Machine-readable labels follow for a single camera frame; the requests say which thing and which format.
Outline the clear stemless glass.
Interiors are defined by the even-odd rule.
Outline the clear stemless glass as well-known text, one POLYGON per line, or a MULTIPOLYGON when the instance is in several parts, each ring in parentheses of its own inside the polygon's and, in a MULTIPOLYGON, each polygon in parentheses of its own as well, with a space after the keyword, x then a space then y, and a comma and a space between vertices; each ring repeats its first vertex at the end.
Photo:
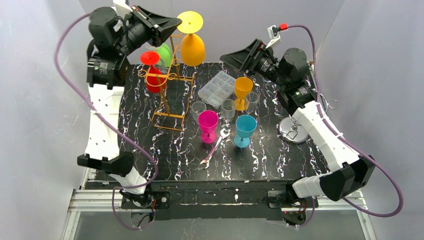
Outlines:
POLYGON ((225 99, 221 104, 221 115, 225 120, 232 120, 236 113, 236 102, 232 99, 225 99))

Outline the orange glass yellow base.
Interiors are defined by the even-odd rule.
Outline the orange glass yellow base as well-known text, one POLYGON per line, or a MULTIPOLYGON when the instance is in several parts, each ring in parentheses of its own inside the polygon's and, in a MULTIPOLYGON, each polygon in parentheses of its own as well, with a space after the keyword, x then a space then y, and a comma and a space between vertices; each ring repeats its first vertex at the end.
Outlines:
POLYGON ((245 110, 245 98, 252 91, 253 81, 248 77, 238 77, 234 84, 234 94, 236 96, 235 109, 237 111, 245 110))

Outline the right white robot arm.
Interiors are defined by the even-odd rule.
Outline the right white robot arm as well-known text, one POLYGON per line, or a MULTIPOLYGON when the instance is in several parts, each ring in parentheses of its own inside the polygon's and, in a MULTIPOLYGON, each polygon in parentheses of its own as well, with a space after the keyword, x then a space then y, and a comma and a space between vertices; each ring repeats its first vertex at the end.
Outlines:
POLYGON ((271 44, 255 39, 244 49, 223 54, 220 60, 248 76, 259 74, 273 82, 281 106, 305 129, 327 162, 328 173, 287 183, 286 202, 323 196, 336 202, 367 184, 375 167, 367 156, 345 143, 324 112, 318 90, 307 86, 311 71, 303 50, 292 47, 276 58, 271 44))

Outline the clear champagne flute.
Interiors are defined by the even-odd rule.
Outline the clear champagne flute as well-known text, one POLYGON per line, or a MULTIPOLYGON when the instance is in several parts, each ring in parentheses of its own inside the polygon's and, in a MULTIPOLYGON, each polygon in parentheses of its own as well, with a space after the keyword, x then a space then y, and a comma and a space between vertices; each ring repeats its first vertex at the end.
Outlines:
POLYGON ((259 103, 260 96, 255 92, 249 92, 244 100, 244 108, 247 115, 252 114, 259 103))

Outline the pink wine glass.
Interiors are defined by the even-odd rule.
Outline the pink wine glass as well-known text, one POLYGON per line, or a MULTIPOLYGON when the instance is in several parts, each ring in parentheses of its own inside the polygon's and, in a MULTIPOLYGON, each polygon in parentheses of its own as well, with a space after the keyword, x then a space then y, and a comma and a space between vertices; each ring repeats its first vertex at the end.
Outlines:
POLYGON ((211 144, 216 140, 216 128, 219 122, 218 114, 212 110, 203 111, 198 117, 198 125, 201 130, 200 139, 211 144))

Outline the blue wine glass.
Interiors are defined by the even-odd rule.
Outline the blue wine glass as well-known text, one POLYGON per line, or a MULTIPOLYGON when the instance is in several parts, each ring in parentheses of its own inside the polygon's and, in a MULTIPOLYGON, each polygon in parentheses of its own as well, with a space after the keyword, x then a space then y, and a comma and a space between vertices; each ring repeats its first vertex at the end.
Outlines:
POLYGON ((251 142, 251 136, 257 128, 257 121, 251 115, 241 115, 235 122, 236 135, 234 144, 239 148, 246 148, 251 142))

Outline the orange glass yellow foot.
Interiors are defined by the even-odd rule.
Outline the orange glass yellow foot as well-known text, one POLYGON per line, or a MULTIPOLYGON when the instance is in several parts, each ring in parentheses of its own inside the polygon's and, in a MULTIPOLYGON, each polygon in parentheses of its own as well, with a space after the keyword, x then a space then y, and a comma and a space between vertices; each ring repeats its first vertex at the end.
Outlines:
POLYGON ((185 34, 180 47, 181 60, 187 66, 196 67, 202 64, 206 57, 205 44, 196 34, 203 27, 203 17, 195 11, 184 11, 177 18, 182 21, 177 29, 185 34))

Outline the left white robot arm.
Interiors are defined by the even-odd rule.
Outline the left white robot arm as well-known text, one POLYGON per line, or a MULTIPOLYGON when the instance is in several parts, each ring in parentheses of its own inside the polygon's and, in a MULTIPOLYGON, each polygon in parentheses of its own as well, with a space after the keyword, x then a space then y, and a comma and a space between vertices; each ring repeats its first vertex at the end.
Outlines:
POLYGON ((134 165, 132 152, 118 145, 120 104, 125 91, 128 56, 143 44, 161 46, 182 23, 179 18, 153 13, 140 6, 116 2, 89 15, 92 41, 87 48, 87 83, 90 97, 89 140, 77 164, 106 172, 117 180, 120 193, 142 208, 153 196, 148 181, 134 165))

